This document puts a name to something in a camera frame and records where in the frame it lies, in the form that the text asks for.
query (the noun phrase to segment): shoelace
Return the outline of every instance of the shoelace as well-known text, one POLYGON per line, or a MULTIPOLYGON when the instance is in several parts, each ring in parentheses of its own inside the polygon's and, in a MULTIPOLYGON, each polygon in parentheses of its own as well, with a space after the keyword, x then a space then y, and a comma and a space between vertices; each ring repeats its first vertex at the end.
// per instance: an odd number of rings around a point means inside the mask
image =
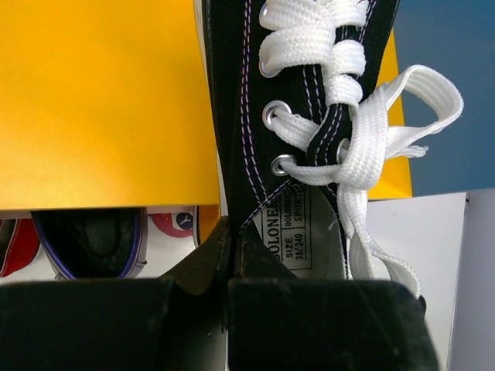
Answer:
MULTIPOLYGON (((385 160, 425 155, 426 147, 412 144, 454 122, 463 110, 463 99, 440 73, 425 66, 411 66, 360 103, 362 89, 350 75, 363 74, 364 48, 353 40, 335 43, 335 38, 339 27, 364 27, 367 7, 368 1, 362 0, 267 0, 260 23, 273 32, 261 44, 260 71, 271 78, 289 66, 321 65, 327 107, 349 106, 353 130, 348 148, 341 143, 344 146, 337 154, 341 160, 338 165, 297 166, 290 156, 282 157, 278 164, 282 172, 305 184, 338 184, 337 203, 350 239, 349 265, 354 279, 374 278, 372 257, 376 257, 384 263, 391 280, 403 284, 418 298, 421 284, 414 270, 403 260, 387 255, 367 231, 367 191, 377 184, 385 160), (423 128, 389 126, 387 112, 403 90, 422 99, 438 120, 423 128)), ((319 125, 293 114, 280 101, 267 105, 263 120, 280 139, 303 151, 319 130, 319 125)))

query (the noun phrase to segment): yellow panel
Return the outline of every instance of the yellow panel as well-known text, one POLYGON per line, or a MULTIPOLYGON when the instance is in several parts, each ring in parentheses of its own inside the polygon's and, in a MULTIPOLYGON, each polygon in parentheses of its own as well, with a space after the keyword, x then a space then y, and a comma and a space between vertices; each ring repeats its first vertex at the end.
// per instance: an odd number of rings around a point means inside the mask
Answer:
POLYGON ((192 1, 0 2, 0 209, 218 203, 192 1))
MULTIPOLYGON (((398 75, 397 53, 394 33, 391 34, 381 63, 378 85, 390 82, 398 75)), ((401 98, 388 111, 390 125, 404 125, 401 98)), ((411 172, 406 157, 393 158, 385 162, 380 181, 369 191, 370 199, 396 199, 412 197, 411 172)))

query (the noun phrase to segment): silver eyelet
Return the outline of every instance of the silver eyelet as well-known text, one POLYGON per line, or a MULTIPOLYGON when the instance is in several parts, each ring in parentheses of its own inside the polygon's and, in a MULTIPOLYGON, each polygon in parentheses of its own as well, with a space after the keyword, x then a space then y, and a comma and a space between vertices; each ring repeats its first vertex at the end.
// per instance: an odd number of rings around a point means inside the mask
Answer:
POLYGON ((265 2, 260 10, 260 22, 261 22, 261 18, 263 18, 266 15, 267 11, 268 11, 268 4, 265 2))
POLYGON ((282 168, 281 163, 283 161, 295 162, 293 155, 279 155, 275 160, 271 162, 271 172, 276 176, 286 176, 288 173, 282 168))
POLYGON ((347 138, 344 138, 340 141, 339 146, 337 147, 336 160, 337 164, 341 164, 346 157, 347 152, 349 151, 350 141, 347 138))
POLYGON ((291 108, 287 105, 286 102, 282 102, 281 100, 273 100, 268 103, 265 108, 263 108, 263 112, 261 114, 261 118, 263 119, 263 124, 267 127, 268 130, 273 131, 273 127, 271 126, 271 119, 275 116, 275 110, 281 109, 291 114, 291 108))
POLYGON ((265 69, 265 63, 262 60, 260 60, 260 63, 258 64, 258 66, 259 66, 259 69, 260 69, 260 74, 263 77, 266 77, 267 79, 271 79, 271 78, 277 76, 282 71, 282 68, 279 68, 278 70, 275 70, 273 72, 268 72, 265 69))

